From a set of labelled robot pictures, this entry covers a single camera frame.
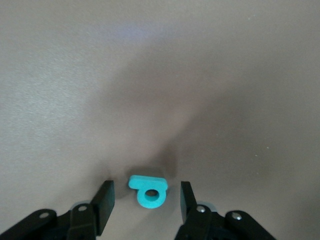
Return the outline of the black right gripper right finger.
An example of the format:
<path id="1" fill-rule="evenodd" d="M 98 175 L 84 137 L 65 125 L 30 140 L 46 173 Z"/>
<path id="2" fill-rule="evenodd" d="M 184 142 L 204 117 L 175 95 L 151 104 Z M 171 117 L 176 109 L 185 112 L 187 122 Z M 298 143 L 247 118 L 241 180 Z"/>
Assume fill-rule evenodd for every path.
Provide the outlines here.
<path id="1" fill-rule="evenodd" d="M 274 240 L 251 215 L 232 210 L 221 216 L 205 204 L 197 203 L 191 183 L 180 184 L 180 208 L 183 224 L 176 240 Z"/>

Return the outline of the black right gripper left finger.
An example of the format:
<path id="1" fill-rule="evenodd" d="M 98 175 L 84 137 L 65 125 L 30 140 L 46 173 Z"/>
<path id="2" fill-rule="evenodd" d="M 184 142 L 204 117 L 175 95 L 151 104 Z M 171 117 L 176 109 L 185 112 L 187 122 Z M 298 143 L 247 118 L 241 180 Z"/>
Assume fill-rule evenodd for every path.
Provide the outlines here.
<path id="1" fill-rule="evenodd" d="M 63 215 L 39 209 L 0 234 L 2 240 L 95 240 L 101 236 L 115 205 L 115 188 L 106 180 L 89 203 Z"/>

